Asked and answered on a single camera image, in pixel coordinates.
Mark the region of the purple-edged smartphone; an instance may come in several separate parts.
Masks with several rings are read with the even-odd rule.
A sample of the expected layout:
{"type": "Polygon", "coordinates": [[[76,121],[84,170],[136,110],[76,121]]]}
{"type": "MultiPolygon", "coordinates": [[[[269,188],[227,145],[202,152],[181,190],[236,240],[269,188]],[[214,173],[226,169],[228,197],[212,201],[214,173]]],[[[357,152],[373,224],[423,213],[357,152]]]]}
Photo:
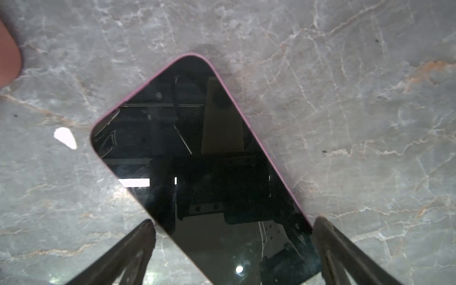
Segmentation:
{"type": "Polygon", "coordinates": [[[215,285],[300,285],[312,227],[208,60],[169,64],[93,127],[91,145],[215,285]]]}

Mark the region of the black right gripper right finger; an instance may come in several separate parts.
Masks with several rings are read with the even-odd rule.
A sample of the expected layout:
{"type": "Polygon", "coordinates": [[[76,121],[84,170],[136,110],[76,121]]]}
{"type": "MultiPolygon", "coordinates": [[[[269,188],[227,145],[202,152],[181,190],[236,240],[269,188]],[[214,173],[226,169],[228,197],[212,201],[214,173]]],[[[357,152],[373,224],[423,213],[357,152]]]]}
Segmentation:
{"type": "Polygon", "coordinates": [[[327,285],[349,285],[350,280],[359,285],[400,284],[323,216],[315,220],[312,242],[327,285]]]}

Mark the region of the pink phone case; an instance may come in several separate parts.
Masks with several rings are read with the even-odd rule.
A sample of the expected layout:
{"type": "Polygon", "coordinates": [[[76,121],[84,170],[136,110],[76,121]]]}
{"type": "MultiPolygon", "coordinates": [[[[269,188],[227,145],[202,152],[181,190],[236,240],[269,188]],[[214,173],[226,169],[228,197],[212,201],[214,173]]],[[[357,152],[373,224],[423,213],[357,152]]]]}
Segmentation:
{"type": "Polygon", "coordinates": [[[1,88],[13,82],[21,72],[22,56],[12,35],[1,21],[1,88]]]}

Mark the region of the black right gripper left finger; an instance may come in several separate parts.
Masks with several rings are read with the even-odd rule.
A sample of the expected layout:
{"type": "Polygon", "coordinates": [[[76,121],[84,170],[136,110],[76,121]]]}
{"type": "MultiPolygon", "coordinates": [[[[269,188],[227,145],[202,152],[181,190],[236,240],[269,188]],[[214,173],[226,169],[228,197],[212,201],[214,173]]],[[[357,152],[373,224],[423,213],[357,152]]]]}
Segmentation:
{"type": "Polygon", "coordinates": [[[156,244],[152,220],[140,223],[69,285],[142,285],[156,244]]]}

